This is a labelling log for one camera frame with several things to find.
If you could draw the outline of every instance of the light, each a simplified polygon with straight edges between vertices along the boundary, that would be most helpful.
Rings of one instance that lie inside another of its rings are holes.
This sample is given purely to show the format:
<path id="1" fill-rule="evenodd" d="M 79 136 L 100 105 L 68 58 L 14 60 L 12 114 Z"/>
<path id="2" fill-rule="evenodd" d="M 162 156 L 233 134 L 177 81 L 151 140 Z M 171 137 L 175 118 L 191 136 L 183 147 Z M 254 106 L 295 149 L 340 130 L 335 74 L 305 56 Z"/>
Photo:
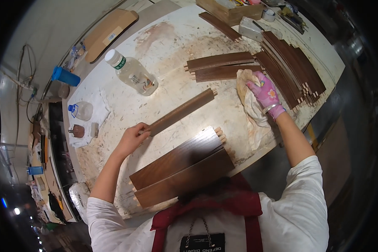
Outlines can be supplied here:
<path id="1" fill-rule="evenodd" d="M 7 203 L 5 202 L 4 198 L 1 198 L 1 202 L 3 203 L 4 208 L 7 208 Z"/>

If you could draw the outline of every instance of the white table surface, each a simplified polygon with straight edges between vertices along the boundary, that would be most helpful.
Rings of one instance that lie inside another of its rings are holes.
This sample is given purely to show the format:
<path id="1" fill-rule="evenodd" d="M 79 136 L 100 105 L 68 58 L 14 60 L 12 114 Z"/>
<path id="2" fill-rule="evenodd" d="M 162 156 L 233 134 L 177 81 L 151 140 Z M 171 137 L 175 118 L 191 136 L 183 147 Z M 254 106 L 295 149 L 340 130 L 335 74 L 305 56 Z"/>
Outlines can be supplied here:
<path id="1" fill-rule="evenodd" d="M 168 204 L 146 210 L 137 206 L 137 201 L 133 200 L 133 186 L 128 184 L 129 176 L 209 125 L 221 127 L 227 136 L 225 148 L 235 151 L 232 161 L 236 168 L 230 175 L 257 161 L 279 142 L 280 137 L 271 132 L 264 137 L 257 150 L 251 150 L 246 116 L 237 95 L 235 80 L 196 83 L 190 79 L 188 72 L 184 72 L 182 66 L 190 59 L 261 50 L 260 44 L 251 39 L 243 37 L 241 43 L 234 43 L 225 38 L 221 32 L 198 17 L 201 12 L 204 10 L 195 5 L 178 9 L 150 23 L 116 47 L 126 57 L 138 59 L 157 78 L 159 86 L 151 96 L 142 96 L 121 82 L 114 69 L 104 60 L 98 63 L 75 90 L 96 92 L 100 87 L 105 90 L 111 107 L 111 114 L 100 128 L 98 138 L 75 150 L 81 173 L 91 189 L 126 128 L 141 121 L 151 124 L 207 88 L 217 89 L 218 95 L 213 101 L 146 141 L 122 164 L 114 204 L 124 218 L 159 210 Z M 326 101 L 345 67 L 327 39 L 305 17 L 301 17 L 309 27 L 303 35 L 282 20 L 266 22 L 280 30 L 284 40 L 302 49 L 326 87 L 326 92 L 313 106 L 304 106 L 296 113 L 289 112 L 299 128 L 303 128 Z"/>

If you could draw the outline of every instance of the barcode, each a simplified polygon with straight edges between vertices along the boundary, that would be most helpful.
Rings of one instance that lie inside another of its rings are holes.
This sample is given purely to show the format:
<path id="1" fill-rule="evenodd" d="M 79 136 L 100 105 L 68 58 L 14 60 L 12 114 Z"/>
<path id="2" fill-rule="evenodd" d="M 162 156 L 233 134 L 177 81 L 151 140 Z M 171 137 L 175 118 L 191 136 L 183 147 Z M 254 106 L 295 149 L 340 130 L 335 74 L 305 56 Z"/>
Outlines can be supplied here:
<path id="1" fill-rule="evenodd" d="M 113 38 L 116 37 L 116 34 L 115 33 L 112 33 L 111 36 L 108 37 L 108 40 L 109 41 L 112 41 Z"/>

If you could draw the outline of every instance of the tape roll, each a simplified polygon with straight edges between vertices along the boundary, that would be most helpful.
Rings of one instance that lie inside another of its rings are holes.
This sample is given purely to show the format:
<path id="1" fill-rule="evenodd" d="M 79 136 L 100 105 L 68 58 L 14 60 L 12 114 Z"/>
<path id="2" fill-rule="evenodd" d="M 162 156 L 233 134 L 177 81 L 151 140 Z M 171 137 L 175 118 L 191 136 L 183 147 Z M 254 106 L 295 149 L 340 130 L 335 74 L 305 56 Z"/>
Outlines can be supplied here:
<path id="1" fill-rule="evenodd" d="M 273 22 L 276 18 L 276 14 L 274 13 L 274 11 L 267 9 L 263 11 L 262 18 L 267 22 Z"/>

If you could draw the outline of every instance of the person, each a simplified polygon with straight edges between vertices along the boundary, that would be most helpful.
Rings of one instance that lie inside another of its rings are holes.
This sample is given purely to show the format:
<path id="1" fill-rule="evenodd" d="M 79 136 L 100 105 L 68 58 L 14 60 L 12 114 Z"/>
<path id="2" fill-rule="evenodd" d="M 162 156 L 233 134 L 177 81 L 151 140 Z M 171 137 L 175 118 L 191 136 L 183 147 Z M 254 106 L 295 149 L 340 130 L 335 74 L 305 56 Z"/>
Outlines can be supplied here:
<path id="1" fill-rule="evenodd" d="M 243 177 L 235 185 L 237 174 L 222 186 L 219 200 L 216 194 L 201 195 L 189 203 L 179 200 L 138 228 L 128 228 L 113 202 L 123 160 L 150 135 L 138 134 L 148 127 L 139 123 L 126 129 L 88 199 L 94 252 L 326 251 L 329 227 L 318 158 L 280 104 L 273 83 L 261 72 L 254 75 L 261 87 L 250 81 L 246 85 L 277 123 L 292 167 L 281 199 L 247 191 Z M 207 202 L 203 208 L 197 205 L 199 199 Z"/>

